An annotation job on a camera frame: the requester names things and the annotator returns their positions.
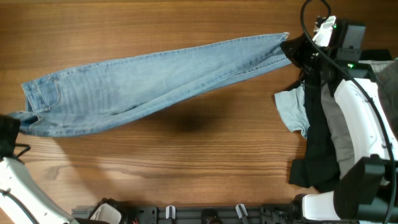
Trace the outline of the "light blue denim jeans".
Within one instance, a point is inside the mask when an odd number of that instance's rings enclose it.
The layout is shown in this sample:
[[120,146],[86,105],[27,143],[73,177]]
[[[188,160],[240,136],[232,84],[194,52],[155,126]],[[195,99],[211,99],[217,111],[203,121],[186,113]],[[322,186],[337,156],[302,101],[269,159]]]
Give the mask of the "light blue denim jeans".
[[22,84],[24,134],[70,137],[115,128],[289,64],[288,33],[242,37],[67,68]]

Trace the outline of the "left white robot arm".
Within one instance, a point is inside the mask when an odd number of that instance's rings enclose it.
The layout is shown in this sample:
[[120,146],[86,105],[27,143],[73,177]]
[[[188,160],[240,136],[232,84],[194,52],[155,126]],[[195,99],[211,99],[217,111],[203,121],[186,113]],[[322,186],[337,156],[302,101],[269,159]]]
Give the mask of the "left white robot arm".
[[119,210],[101,203],[88,218],[75,218],[59,207],[35,182],[20,157],[30,150],[16,142],[21,122],[1,116],[1,209],[14,223],[120,223]]

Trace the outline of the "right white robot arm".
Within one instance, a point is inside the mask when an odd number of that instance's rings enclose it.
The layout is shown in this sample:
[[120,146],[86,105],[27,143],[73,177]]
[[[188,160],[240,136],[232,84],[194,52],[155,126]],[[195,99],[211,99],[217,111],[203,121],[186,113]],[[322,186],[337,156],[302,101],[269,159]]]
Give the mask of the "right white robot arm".
[[318,189],[281,210],[289,223],[396,223],[397,139],[372,66],[361,61],[362,22],[318,18],[314,33],[281,48],[298,85],[275,95],[284,124],[307,139],[290,183]]

